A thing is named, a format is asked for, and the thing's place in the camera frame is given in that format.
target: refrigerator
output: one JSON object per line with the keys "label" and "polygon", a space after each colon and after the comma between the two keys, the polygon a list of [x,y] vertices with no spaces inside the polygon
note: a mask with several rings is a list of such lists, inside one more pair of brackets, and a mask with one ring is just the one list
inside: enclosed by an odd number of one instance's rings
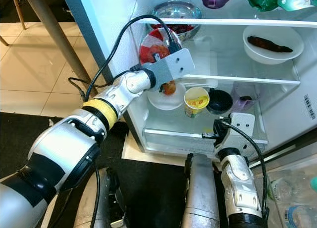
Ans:
{"label": "refrigerator", "polygon": [[[119,31],[130,19],[148,14],[166,1],[169,0],[66,0],[99,67],[109,55]],[[192,39],[182,42],[193,57],[195,72],[179,81],[187,89],[201,86],[229,94],[235,85],[248,88],[255,103],[246,113],[256,118],[253,139],[265,154],[269,171],[272,164],[273,170],[286,164],[305,164],[305,160],[315,163],[317,8],[259,12],[247,0],[230,0],[219,9],[206,8],[202,0],[182,1],[199,7],[202,18],[163,19],[168,24],[201,25]],[[152,23],[156,22],[143,19],[125,32],[103,72],[106,80],[139,63],[140,44]],[[242,34],[250,25],[292,27],[302,37],[304,51],[282,64],[258,63],[249,58],[243,48]],[[198,117],[189,118],[183,106],[162,111],[149,102],[147,92],[135,99],[124,115],[142,152],[183,157],[188,153],[203,153],[215,161],[218,158],[213,152],[214,140],[197,135],[212,132],[213,121],[219,116],[204,110]],[[251,145],[246,144],[244,155],[253,163],[257,174],[257,155]]]}

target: white plate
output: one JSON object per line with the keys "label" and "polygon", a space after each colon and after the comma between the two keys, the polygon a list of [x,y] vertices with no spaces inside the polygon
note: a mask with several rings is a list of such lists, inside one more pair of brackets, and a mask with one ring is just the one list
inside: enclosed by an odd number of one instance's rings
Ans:
{"label": "white plate", "polygon": [[[249,36],[257,36],[274,42],[280,46],[287,46],[293,52],[273,52],[248,42]],[[253,60],[263,64],[279,64],[299,56],[304,50],[301,36],[291,27],[278,26],[248,26],[243,32],[244,49]]]}
{"label": "white plate", "polygon": [[150,103],[161,110],[169,111],[180,107],[184,103],[184,95],[186,88],[183,84],[176,82],[176,91],[172,95],[165,95],[159,90],[155,92],[148,91],[148,98]]}

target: chair leg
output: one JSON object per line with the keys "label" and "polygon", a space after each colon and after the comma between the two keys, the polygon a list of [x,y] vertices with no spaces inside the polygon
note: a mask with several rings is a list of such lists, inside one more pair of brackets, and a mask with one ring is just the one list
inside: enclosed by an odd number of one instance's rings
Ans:
{"label": "chair leg", "polygon": [[[60,48],[61,52],[63,53],[71,68],[74,70],[77,77],[90,82],[91,80],[88,73],[86,72],[83,64],[81,63],[76,52],[66,38],[63,30],[61,29],[59,23],[57,22],[55,16],[53,15],[45,0],[28,0],[28,2],[37,14],[40,21],[46,27],[50,36]],[[97,90],[94,88],[91,95],[94,96],[96,94]]]}
{"label": "chair leg", "polygon": [[22,27],[25,30],[26,28],[25,28],[25,25],[24,25],[23,15],[22,15],[22,12],[21,12],[21,9],[20,9],[20,6],[19,6],[19,2],[18,2],[18,0],[13,0],[13,2],[14,2],[14,5],[15,5],[15,8],[16,8],[16,11],[18,12],[18,16],[19,16],[20,22],[22,24]]}
{"label": "chair leg", "polygon": [[2,38],[2,36],[0,36],[0,41],[5,45],[8,46],[9,44],[4,40],[4,38]]}

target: white bowl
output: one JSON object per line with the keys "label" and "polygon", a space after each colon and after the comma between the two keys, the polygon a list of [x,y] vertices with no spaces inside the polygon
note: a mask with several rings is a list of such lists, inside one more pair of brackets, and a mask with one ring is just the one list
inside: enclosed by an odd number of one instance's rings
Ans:
{"label": "white bowl", "polygon": [[[293,52],[273,52],[248,42],[249,36],[257,36],[274,42],[280,46],[287,46]],[[291,27],[279,26],[248,26],[243,32],[244,50],[253,60],[263,64],[279,64],[299,56],[304,50],[301,36]]]}

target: yellow tape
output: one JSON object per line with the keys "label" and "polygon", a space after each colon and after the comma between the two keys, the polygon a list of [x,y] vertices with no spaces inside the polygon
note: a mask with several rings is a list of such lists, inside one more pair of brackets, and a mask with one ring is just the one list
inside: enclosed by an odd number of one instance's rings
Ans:
{"label": "yellow tape", "polygon": [[108,103],[98,99],[92,99],[88,102],[85,102],[83,106],[90,106],[98,109],[108,120],[109,129],[111,129],[114,123],[117,121],[117,115],[115,114],[115,111],[112,109],[112,107],[108,105]]}

